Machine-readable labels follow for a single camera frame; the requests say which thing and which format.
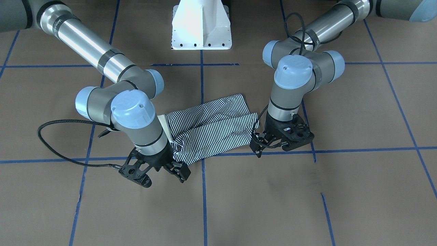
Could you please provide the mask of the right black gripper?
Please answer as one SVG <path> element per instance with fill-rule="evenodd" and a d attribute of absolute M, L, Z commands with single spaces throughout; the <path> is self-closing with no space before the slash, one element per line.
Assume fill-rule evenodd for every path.
<path fill-rule="evenodd" d="M 183 161 L 177 162 L 173 158 L 173 148 L 170 143 L 167 143 L 162 151 L 154 155 L 143 155 L 134 148 L 125 163 L 119 166 L 119 174 L 144 188 L 149 188 L 152 181 L 147 172 L 152 168 L 157 172 L 163 168 L 170 174 L 175 175 L 181 183 L 188 180 L 191 175 L 186 163 Z"/>

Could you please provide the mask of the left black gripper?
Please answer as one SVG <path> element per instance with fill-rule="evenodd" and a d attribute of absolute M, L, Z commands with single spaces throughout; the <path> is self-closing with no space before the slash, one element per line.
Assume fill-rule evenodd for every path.
<path fill-rule="evenodd" d="M 284 151 L 290 151 L 311 143 L 315 135 L 309 126 L 298 115 L 294 114 L 290 121 L 278 121 L 266 115 L 264 132 L 251 133 L 250 148 L 258 158 L 261 158 L 264 148 L 282 147 Z"/>

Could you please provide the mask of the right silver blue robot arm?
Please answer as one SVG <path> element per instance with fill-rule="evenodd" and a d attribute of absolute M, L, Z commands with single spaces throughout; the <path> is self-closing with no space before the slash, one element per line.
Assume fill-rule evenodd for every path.
<path fill-rule="evenodd" d="M 1 32 L 40 29 L 56 37 L 113 82 L 101 88 L 88 86 L 75 98 L 75 108 L 85 120 L 65 123 L 100 125 L 125 133 L 134 145 L 123 165 L 107 164 L 123 177 L 148 188 L 148 171 L 164 169 L 180 182 L 188 179 L 188 165 L 173 158 L 173 148 L 151 100 L 164 89 L 162 75 L 142 70 L 122 52 L 86 27 L 59 0 L 2 0 Z"/>

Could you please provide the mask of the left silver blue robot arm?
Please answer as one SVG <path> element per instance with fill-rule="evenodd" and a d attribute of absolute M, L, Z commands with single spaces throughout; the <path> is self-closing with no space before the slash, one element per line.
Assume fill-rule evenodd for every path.
<path fill-rule="evenodd" d="M 328 12 L 284 41 L 265 45 L 263 61 L 275 69 L 264 131 L 252 131 L 250 148 L 257 157 L 264 149 L 290 151 L 310 144 L 314 134 L 298 114 L 303 96 L 339 78 L 345 60 L 337 51 L 316 50 L 337 39 L 343 30 L 370 15 L 409 22 L 428 22 L 436 17 L 435 0 L 341 0 Z"/>

